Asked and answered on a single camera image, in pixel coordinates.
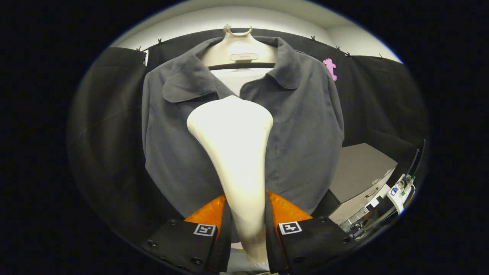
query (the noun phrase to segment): orange gripper pad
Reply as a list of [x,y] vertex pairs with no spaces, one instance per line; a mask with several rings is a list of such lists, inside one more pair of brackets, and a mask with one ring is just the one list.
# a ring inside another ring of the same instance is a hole
[[272,193],[268,190],[267,193],[268,196],[270,197],[270,202],[272,205],[275,233],[277,234],[277,238],[280,244],[282,244],[278,234],[278,229],[277,229],[278,224],[305,221],[305,220],[312,219],[312,217],[309,216],[304,211],[302,211],[297,206],[295,206],[293,203],[280,197],[279,195]]
[[225,201],[226,197],[224,195],[217,197],[190,215],[184,221],[196,224],[215,225],[217,227],[217,241],[221,231],[222,213],[224,212]]

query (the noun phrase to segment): hanger hook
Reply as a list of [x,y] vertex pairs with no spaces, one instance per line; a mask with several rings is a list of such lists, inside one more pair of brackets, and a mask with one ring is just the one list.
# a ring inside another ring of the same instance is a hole
[[224,33],[229,32],[230,34],[232,34],[232,35],[234,35],[234,36],[241,37],[241,36],[246,36],[246,35],[250,34],[250,33],[251,33],[251,31],[253,30],[253,27],[252,27],[252,26],[250,26],[250,27],[249,27],[249,30],[248,30],[247,32],[240,33],[240,34],[233,33],[233,32],[231,31],[231,25],[229,25],[229,24],[226,24],[226,25],[224,26],[223,30],[224,30]]

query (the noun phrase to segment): gray cabinet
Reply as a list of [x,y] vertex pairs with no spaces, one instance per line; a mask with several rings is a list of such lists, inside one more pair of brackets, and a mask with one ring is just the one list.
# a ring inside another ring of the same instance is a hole
[[340,225],[365,209],[396,166],[397,162],[366,143],[342,148],[330,187],[340,204],[329,218]]

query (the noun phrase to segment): pink sticker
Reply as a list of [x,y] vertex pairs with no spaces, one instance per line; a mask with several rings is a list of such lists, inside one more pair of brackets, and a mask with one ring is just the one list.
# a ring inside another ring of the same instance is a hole
[[333,71],[333,69],[336,68],[336,65],[333,63],[333,60],[331,60],[331,58],[328,58],[325,61],[323,61],[323,63],[328,68],[328,71],[330,71],[331,76],[333,77],[333,81],[336,81],[337,76],[334,75],[334,71]]

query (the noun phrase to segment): drawer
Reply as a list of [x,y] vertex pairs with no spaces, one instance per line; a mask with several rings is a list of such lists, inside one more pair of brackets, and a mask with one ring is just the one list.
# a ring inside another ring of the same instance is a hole
[[392,172],[393,171],[391,171],[387,177],[384,177],[381,181],[377,182],[358,196],[342,203],[329,218],[337,225],[340,225],[358,213],[379,193],[380,189],[387,183]]

